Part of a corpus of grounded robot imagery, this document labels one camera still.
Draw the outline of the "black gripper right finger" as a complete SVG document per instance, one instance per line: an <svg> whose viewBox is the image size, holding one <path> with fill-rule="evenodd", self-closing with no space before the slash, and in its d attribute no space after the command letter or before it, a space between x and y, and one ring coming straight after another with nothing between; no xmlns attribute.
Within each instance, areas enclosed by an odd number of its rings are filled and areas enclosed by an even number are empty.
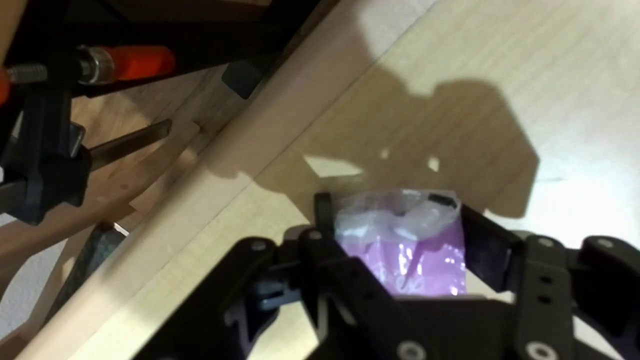
<svg viewBox="0 0 640 360"><path fill-rule="evenodd" d="M429 300L427 360L575 360L566 248L518 239L469 206L461 231L465 270L514 300Z"/></svg>

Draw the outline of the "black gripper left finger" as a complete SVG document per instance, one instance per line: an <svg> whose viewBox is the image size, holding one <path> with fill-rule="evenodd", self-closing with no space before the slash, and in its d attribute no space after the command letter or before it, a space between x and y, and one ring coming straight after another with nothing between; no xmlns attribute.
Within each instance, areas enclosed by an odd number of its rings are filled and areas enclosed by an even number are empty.
<svg viewBox="0 0 640 360"><path fill-rule="evenodd" d="M395 343L386 332L394 300L360 259L335 242L335 206L330 193L318 193L312 229L300 241L302 304L318 347L307 360L394 360Z"/></svg>

